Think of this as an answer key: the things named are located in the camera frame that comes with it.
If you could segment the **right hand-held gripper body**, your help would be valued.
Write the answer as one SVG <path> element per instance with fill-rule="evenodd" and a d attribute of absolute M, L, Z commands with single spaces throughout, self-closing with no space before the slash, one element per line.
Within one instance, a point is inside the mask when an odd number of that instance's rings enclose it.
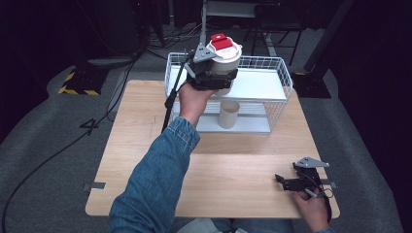
<path fill-rule="evenodd" d="M 298 167 L 300 167 L 300 171 L 295 171 L 297 177 L 294 179 L 284 178 L 285 183 L 282 184 L 283 189 L 305 192 L 313 192 L 315 189 L 322 191 L 323 185 L 317 169 L 320 167 L 328 167 L 329 164 L 308 156 L 301 158 L 295 163 Z"/>

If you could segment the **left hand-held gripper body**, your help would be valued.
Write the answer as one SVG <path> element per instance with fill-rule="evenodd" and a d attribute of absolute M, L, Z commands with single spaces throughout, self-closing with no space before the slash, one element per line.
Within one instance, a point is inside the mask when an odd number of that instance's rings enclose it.
<path fill-rule="evenodd" d="M 199 44 L 196 50 L 187 55 L 185 69 L 187 70 L 187 82 L 198 90 L 219 90 L 227 88 L 227 75 L 212 73 L 217 55 Z"/>

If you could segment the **white cup with red-labelled lid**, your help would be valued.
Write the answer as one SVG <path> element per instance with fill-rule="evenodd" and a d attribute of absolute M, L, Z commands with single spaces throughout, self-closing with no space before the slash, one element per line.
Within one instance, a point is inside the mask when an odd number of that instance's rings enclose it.
<path fill-rule="evenodd" d="M 230 71 L 238 69 L 240 57 L 242 55 L 242 46 L 234 42 L 230 37 L 223 33 L 217 33 L 211 36 L 211 40 L 206 46 L 207 49 L 214 52 L 217 56 L 214 58 L 215 64 L 212 73 L 216 75 L 227 75 Z M 219 89 L 217 96 L 227 95 L 231 88 Z"/>

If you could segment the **white wire rack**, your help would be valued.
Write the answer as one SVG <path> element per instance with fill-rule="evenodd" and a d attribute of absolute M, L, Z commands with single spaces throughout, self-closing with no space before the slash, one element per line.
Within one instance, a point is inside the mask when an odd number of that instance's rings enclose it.
<path fill-rule="evenodd" d="M 199 132 L 270 134 L 292 95 L 292 79 L 280 57 L 242 56 L 231 90 L 212 96 L 197 124 Z M 240 105 L 234 126 L 219 126 L 221 102 Z"/>

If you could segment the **beige paper cup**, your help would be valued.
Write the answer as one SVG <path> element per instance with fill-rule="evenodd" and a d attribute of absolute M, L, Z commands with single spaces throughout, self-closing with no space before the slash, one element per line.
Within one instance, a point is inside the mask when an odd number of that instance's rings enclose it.
<path fill-rule="evenodd" d="M 232 128 L 237 120 L 240 104 L 232 100 L 223 100 L 220 105 L 218 124 L 223 129 Z"/>

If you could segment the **person's left hand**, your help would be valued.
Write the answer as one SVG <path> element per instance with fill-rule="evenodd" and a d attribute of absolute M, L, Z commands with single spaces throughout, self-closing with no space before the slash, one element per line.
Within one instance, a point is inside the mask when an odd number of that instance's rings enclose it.
<path fill-rule="evenodd" d="M 179 90 L 180 116 L 195 127 L 205 111 L 209 98 L 215 93 L 216 90 L 197 90 L 190 84 L 184 84 Z"/>

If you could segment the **person's right hand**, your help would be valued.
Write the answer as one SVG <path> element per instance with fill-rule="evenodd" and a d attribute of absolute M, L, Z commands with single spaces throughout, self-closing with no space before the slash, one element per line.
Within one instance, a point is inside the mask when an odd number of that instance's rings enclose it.
<path fill-rule="evenodd" d="M 302 192 L 293 191 L 292 199 L 313 233 L 320 233 L 329 228 L 328 213 L 323 198 L 308 197 Z"/>

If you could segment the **metal stand pole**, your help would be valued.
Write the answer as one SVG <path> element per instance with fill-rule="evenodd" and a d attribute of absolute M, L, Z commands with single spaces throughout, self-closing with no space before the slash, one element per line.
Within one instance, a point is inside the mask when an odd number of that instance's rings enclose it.
<path fill-rule="evenodd" d="M 207 0 L 202 0 L 201 33 L 199 37 L 199 45 L 203 47 L 206 47 L 206 21 L 207 21 Z"/>

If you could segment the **dark slanted stand beam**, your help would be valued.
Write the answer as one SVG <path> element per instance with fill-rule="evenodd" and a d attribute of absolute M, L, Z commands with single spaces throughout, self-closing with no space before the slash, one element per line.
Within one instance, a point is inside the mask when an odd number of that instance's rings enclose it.
<path fill-rule="evenodd" d="M 343 0 L 320 42 L 304 65 L 305 73 L 292 73 L 293 88 L 299 98 L 329 99 L 324 76 L 340 52 L 339 32 L 355 0 Z"/>

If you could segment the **yellow black striped stand base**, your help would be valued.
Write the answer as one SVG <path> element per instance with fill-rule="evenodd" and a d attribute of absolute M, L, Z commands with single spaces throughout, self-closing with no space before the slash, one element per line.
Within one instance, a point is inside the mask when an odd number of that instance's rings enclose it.
<path fill-rule="evenodd" d="M 74 68 L 66 77 L 58 93 L 98 96 L 109 74 L 108 69 L 81 70 Z"/>

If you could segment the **black metal chair frame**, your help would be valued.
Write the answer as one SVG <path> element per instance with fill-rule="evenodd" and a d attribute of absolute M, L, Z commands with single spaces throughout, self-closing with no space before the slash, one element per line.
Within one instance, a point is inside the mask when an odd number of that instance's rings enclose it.
<path fill-rule="evenodd" d="M 294 44 L 288 46 L 288 49 L 292 49 L 292 55 L 289 61 L 289 64 L 292 65 L 302 31 L 302 23 L 292 6 L 283 4 L 282 0 L 260 0 L 260 2 L 254 6 L 254 18 L 244 39 L 247 39 L 249 34 L 253 33 L 251 55 L 254 55 L 258 35 L 263 36 L 264 34 L 281 33 L 283 37 L 278 41 L 278 45 L 284 48 L 285 45 L 283 45 L 282 42 L 291 32 L 296 32 L 297 36 Z"/>

